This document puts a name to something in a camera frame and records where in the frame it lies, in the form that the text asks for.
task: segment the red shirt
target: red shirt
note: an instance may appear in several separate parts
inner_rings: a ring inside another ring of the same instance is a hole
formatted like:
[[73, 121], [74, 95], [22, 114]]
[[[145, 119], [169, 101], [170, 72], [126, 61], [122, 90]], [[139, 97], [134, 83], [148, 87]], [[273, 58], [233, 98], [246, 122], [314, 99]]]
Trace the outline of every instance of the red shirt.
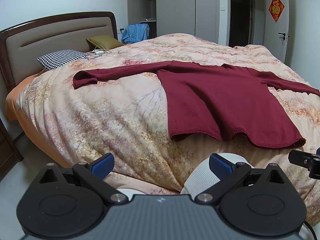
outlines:
[[319, 90], [252, 68], [164, 61], [109, 69], [79, 71], [73, 87], [97, 84], [143, 72], [156, 73], [168, 102], [172, 140], [205, 133], [220, 141], [243, 134], [256, 147], [301, 147], [306, 140], [292, 123], [269, 87], [320, 96]]

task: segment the metal screw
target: metal screw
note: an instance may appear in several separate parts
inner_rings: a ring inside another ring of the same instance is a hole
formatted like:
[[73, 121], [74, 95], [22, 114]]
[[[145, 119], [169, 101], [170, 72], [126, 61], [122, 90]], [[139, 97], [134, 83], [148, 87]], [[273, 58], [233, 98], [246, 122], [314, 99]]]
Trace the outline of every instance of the metal screw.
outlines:
[[213, 199], [213, 196], [211, 194], [208, 194], [208, 193], [202, 193], [202, 194], [198, 195], [197, 198], [201, 202], [208, 202], [208, 201], [211, 201]]
[[126, 199], [126, 196], [122, 193], [116, 193], [110, 196], [110, 199], [113, 202], [122, 202]]

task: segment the headboard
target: headboard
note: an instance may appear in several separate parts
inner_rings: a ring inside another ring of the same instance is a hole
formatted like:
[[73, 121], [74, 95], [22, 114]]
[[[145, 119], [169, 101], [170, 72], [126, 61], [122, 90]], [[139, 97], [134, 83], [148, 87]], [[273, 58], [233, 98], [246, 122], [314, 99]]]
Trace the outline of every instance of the headboard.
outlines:
[[86, 38], [102, 34], [118, 40], [112, 12], [48, 16], [1, 31], [0, 70], [8, 91], [43, 69], [38, 57], [62, 49], [88, 52]]

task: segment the olive green pillow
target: olive green pillow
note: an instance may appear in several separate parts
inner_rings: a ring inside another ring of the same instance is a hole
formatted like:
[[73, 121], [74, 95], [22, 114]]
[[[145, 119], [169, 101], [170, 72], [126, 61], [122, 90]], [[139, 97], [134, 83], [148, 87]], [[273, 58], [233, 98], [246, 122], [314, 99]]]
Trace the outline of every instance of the olive green pillow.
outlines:
[[117, 41], [115, 38], [110, 37], [109, 35], [99, 35], [91, 38], [87, 38], [87, 43], [90, 46], [90, 49], [114, 49], [123, 44]]

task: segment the wardrobe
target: wardrobe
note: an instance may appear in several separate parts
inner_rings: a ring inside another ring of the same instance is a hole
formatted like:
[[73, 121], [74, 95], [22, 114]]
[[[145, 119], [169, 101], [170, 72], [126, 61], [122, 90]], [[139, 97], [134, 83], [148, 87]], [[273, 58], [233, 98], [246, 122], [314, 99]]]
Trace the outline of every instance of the wardrobe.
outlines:
[[127, 0], [127, 5], [128, 24], [148, 23], [153, 37], [188, 33], [218, 42], [219, 0]]

